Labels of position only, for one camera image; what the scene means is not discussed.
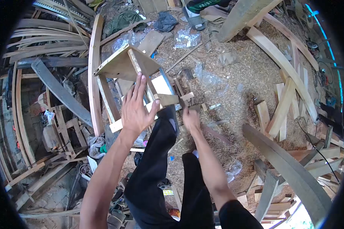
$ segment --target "sandal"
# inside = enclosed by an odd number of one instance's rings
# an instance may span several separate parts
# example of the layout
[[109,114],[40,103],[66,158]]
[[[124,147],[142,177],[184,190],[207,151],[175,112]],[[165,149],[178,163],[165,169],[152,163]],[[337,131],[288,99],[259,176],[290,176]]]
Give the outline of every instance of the sandal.
[[205,29],[205,27],[206,27],[205,26],[205,21],[201,18],[200,15],[199,16],[195,16],[195,17],[189,17],[188,13],[186,11],[186,7],[182,7],[182,12],[185,15],[189,25],[191,25],[193,30],[202,31],[202,30]]

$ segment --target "slipper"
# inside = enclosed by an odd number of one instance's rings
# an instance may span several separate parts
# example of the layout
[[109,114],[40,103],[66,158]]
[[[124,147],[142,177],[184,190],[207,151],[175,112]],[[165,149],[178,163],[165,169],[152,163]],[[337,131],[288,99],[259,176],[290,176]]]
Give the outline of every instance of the slipper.
[[[202,20],[201,16],[189,17],[186,11],[186,7],[182,7],[182,12],[185,15],[189,25],[191,25],[193,30],[202,31],[205,29],[205,22]],[[201,27],[196,28],[195,25],[202,24]]]
[[233,6],[228,6],[228,9],[227,10],[225,10],[225,9],[222,9],[222,8],[220,8],[220,7],[217,7],[217,6],[214,6],[215,8],[217,8],[217,9],[219,9],[219,10],[221,10],[221,11],[223,11],[223,12],[225,12],[225,13],[230,13],[231,11],[232,11],[232,9],[233,9]]

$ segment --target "forearm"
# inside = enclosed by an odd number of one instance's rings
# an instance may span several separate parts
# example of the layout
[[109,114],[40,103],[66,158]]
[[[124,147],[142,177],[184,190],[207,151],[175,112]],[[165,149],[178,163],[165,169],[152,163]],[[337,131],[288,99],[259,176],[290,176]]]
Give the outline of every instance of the forearm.
[[199,152],[202,177],[219,210],[225,202],[236,198],[229,190],[223,167],[207,143],[202,130],[192,131],[191,135]]
[[92,175],[81,208],[81,228],[107,227],[107,212],[120,172],[134,142],[134,134],[122,130]]

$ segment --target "left hand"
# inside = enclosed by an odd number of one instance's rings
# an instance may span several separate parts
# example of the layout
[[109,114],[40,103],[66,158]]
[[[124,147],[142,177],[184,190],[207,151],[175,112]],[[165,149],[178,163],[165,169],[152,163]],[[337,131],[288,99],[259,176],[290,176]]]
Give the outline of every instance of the left hand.
[[127,95],[124,97],[123,106],[121,108],[121,121],[123,123],[123,131],[130,131],[135,139],[154,121],[157,111],[160,107],[160,100],[154,100],[150,112],[143,104],[143,96],[146,85],[146,76],[138,72],[136,84],[131,87]]

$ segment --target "green cloth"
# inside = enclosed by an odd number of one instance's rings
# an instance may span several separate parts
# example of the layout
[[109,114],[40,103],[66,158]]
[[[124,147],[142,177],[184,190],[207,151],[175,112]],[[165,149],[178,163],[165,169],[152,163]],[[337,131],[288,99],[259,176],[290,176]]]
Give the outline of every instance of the green cloth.
[[123,28],[126,28],[129,25],[141,20],[142,17],[139,16],[135,11],[127,10],[119,16],[114,17],[108,24],[106,24],[103,32],[108,37],[111,34],[116,33],[117,31],[120,31]]

